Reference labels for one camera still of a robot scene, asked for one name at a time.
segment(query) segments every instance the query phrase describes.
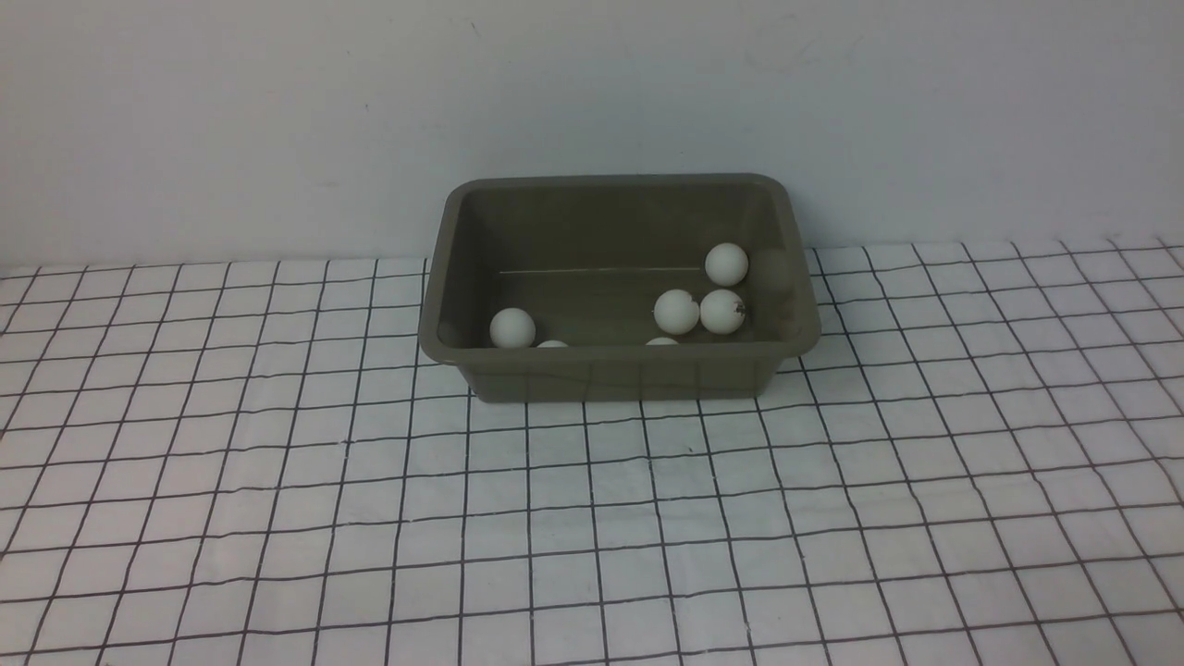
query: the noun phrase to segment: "bin floor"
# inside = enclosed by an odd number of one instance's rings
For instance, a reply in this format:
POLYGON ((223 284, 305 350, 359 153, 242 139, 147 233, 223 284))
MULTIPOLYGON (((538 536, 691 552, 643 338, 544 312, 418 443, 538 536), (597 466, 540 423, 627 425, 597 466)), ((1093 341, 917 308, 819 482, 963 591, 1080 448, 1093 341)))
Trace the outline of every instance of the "bin floor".
MULTIPOLYGON (((654 301, 668 289, 684 289, 701 300, 715 284, 699 268, 522 271, 498 274, 493 289, 491 318, 508 307, 530 313, 536 341, 561 340, 572 346, 644 345, 667 335, 654 322, 654 301)), ((733 287, 749 302, 741 283, 733 287)), ((682 342, 751 341, 746 321, 731 335, 697 327, 682 342)))

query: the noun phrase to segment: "grid-patterned cloth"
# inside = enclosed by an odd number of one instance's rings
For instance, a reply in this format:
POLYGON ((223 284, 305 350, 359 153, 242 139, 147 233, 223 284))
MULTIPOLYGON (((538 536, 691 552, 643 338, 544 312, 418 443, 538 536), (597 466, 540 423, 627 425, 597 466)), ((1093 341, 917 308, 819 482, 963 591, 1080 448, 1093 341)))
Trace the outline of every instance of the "grid-patterned cloth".
POLYGON ((422 261, 0 281, 0 664, 1179 664, 1184 248, 810 255, 757 401, 487 405, 422 261))

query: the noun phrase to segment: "table surface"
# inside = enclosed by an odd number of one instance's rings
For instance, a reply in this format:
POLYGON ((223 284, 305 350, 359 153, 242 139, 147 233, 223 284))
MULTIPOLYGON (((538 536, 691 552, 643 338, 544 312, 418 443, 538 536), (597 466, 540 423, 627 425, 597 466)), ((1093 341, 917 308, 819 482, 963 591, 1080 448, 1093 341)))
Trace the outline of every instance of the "table surface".
POLYGON ((1184 248, 809 260, 759 399, 528 406, 420 260, 9 269, 0 665, 1178 664, 1184 248))

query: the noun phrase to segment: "plastic bin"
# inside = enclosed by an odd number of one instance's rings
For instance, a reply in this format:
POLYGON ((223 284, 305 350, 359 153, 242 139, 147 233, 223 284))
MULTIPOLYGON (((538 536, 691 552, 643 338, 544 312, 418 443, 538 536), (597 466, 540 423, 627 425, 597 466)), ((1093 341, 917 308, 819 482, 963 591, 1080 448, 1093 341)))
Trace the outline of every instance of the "plastic bin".
POLYGON ((818 340, 821 326, 790 199, 754 174, 480 180, 444 207, 419 324, 424 353, 456 365, 485 402, 754 397, 781 361, 818 340), (716 287, 703 258, 732 242, 749 256, 733 287, 744 326, 701 326, 680 345, 654 301, 716 287), (504 307, 534 318, 535 342, 495 348, 489 320, 504 307))

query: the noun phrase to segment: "white wall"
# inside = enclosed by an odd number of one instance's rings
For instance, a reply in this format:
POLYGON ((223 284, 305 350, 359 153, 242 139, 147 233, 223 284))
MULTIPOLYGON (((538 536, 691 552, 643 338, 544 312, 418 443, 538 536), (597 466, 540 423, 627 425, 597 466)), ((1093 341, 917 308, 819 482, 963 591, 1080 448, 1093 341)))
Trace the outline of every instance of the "white wall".
POLYGON ((1184 225, 1182 0, 4 0, 0 263, 424 255, 481 177, 818 244, 1184 225))

